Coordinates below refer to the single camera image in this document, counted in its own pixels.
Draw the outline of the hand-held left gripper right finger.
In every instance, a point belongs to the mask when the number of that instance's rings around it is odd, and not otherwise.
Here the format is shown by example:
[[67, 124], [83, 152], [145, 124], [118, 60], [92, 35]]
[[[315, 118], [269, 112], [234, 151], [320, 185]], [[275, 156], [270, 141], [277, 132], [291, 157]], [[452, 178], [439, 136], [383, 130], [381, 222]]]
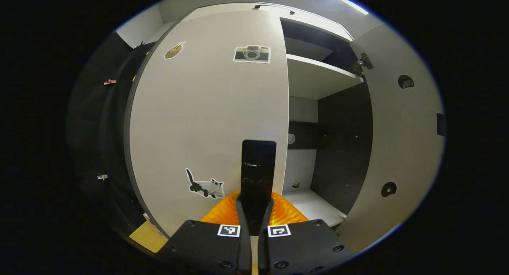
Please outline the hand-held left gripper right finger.
[[282, 195], [272, 194], [258, 239], [260, 274], [325, 275], [353, 256], [324, 219], [308, 219]]

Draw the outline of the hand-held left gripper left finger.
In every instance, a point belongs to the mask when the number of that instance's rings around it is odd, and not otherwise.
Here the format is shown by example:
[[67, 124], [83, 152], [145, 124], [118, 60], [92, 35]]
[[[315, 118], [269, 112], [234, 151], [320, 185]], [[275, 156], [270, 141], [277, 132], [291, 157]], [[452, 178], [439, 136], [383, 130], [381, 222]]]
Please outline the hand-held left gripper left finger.
[[240, 191], [201, 220], [186, 220], [157, 252], [171, 275], [250, 275], [251, 240]]

